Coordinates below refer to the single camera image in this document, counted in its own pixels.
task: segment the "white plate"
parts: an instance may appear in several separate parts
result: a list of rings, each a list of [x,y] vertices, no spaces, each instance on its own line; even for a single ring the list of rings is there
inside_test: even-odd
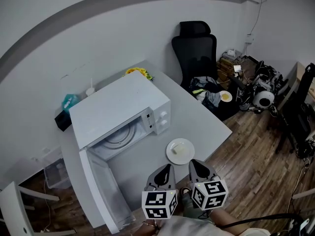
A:
[[[224,95],[224,94],[228,95],[227,99],[223,99],[222,95]],[[231,93],[229,93],[228,91],[221,91],[220,95],[221,95],[221,101],[224,101],[224,102],[230,102],[233,98]]]
[[[172,149],[178,144],[184,146],[187,152],[175,154]],[[172,140],[167,145],[166,155],[172,163],[183,165],[189,163],[189,161],[193,159],[193,157],[195,156],[195,148],[193,147],[192,143],[187,139],[177,138]]]

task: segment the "microwave door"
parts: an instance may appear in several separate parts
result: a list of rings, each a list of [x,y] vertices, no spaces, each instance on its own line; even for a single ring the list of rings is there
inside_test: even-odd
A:
[[[88,150],[80,152],[83,170],[92,196],[112,234],[134,221],[134,216],[125,201],[107,163]]]

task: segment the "microwave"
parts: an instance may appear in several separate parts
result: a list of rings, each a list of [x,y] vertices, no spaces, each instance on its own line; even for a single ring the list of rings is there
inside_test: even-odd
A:
[[[150,133],[170,126],[171,102],[139,71],[71,107],[83,171],[102,221],[112,234],[135,220],[107,161]]]
[[[139,71],[103,87],[69,111],[79,149],[105,161],[152,132],[160,134],[171,121],[170,99]]]

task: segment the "yellow flower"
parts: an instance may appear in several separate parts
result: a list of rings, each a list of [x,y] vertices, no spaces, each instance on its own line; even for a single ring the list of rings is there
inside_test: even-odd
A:
[[[145,76],[148,80],[152,80],[153,77],[148,73],[148,71],[144,68],[140,68],[140,67],[134,67],[134,68],[130,68],[126,71],[126,74],[128,73],[132,73],[133,71],[139,71],[143,76]]]
[[[144,68],[139,68],[139,67],[134,67],[134,68],[130,68],[126,71],[126,74],[128,73],[132,73],[134,71],[138,70],[143,76],[147,76],[147,70]]]
[[[135,71],[135,70],[137,70],[137,69],[136,69],[136,68],[130,68],[130,69],[128,69],[128,70],[126,71],[126,74],[132,73],[132,72]]]

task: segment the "clear plastic bin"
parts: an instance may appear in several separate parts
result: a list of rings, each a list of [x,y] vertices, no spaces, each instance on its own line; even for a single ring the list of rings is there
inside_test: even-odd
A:
[[[71,186],[63,158],[45,167],[44,174],[49,189],[67,189]]]

